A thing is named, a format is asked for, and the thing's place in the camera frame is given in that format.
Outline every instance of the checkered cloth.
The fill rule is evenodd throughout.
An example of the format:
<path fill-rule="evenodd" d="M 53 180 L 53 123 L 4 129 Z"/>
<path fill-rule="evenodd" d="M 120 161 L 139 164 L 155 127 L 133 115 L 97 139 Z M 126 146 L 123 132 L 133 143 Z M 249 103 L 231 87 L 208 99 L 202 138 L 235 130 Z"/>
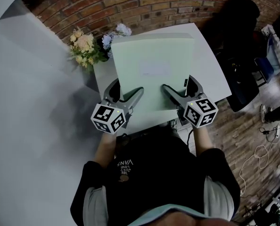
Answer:
<path fill-rule="evenodd" d="M 274 51 L 275 54 L 277 56 L 278 62 L 280 64 L 280 39 L 279 37 L 276 35 L 275 30 L 273 29 L 272 25 L 266 25 L 263 29 L 262 29 L 262 33 L 265 36 L 269 36 L 270 34 L 273 34 L 273 43 L 274 43 Z"/>

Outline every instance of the person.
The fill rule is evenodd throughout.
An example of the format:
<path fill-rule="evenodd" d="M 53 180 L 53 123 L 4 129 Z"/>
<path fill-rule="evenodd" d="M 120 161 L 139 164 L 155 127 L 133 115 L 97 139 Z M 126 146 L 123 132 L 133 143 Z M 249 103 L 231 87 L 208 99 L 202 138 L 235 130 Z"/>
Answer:
<path fill-rule="evenodd" d="M 206 127 L 193 128 L 197 156 L 169 129 L 131 140 L 115 159 L 116 135 L 102 135 L 71 205 L 78 226 L 234 225 L 240 188 L 223 151 Z"/>
<path fill-rule="evenodd" d="M 266 108 L 265 105 L 261 104 L 260 112 L 263 123 L 280 121 L 280 107 L 273 110 L 271 107 Z"/>

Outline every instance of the person's left arm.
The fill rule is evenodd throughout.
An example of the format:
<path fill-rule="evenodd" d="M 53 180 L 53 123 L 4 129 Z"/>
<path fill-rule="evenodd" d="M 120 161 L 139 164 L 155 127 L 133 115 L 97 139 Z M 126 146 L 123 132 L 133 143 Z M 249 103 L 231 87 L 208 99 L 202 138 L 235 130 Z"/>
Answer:
<path fill-rule="evenodd" d="M 107 168 L 109 163 L 114 159 L 115 147 L 116 134 L 111 135 L 104 133 L 96 151 L 94 160 L 87 162 L 83 167 L 82 178 L 70 208 L 71 215 L 78 226 L 84 226 L 83 206 L 88 190 L 90 190 L 90 192 L 88 192 L 89 195 L 87 197 L 91 198 L 88 199 L 88 201 L 95 201 L 96 206 L 100 205 L 100 212 L 98 212 L 98 214 L 100 214 L 100 216 L 104 214 L 102 209 L 103 204 L 105 203 L 105 191 L 96 191 L 94 194 L 94 190 L 102 189 L 103 187 L 105 168 Z"/>

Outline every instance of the tabletop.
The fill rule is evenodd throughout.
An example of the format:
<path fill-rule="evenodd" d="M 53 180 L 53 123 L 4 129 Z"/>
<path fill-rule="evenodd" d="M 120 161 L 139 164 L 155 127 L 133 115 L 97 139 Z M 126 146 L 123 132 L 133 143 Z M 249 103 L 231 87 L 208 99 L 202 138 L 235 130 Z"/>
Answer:
<path fill-rule="evenodd" d="M 214 102 L 230 96 L 231 91 L 220 65 L 205 38 L 194 23 L 170 26 L 145 32 L 143 34 L 173 32 L 186 32 L 195 39 L 191 75 L 202 85 L 205 94 Z M 102 98 L 108 85 L 118 78 L 114 60 L 111 58 L 106 62 L 95 64 L 94 72 L 100 97 Z M 129 135 L 173 120 L 177 117 L 176 110 L 149 112 L 143 116 L 143 114 L 137 114 L 137 109 L 135 108 L 127 128 L 121 128 L 118 131 L 118 135 L 123 133 Z"/>

